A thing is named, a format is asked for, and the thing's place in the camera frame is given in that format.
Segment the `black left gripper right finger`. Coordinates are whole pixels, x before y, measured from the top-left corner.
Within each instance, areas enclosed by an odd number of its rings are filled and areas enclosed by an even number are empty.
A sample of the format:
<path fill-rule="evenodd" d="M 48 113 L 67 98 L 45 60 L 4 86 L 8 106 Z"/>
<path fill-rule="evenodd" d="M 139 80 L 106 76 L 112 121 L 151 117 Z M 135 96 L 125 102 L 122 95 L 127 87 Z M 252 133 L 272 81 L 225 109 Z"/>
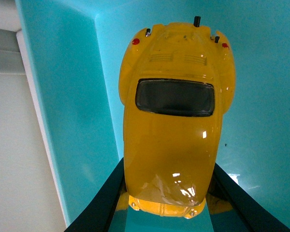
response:
<path fill-rule="evenodd" d="M 290 232 L 215 164 L 206 195 L 215 232 Z"/>

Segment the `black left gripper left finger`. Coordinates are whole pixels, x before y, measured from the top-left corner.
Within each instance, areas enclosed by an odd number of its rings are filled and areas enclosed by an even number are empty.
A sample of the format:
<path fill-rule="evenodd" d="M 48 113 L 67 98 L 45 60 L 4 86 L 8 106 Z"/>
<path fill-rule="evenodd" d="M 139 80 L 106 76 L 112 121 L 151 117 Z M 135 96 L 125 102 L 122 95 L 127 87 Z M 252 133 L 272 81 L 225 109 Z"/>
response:
<path fill-rule="evenodd" d="M 107 232 L 123 186 L 124 160 L 121 159 L 89 205 L 65 231 Z"/>

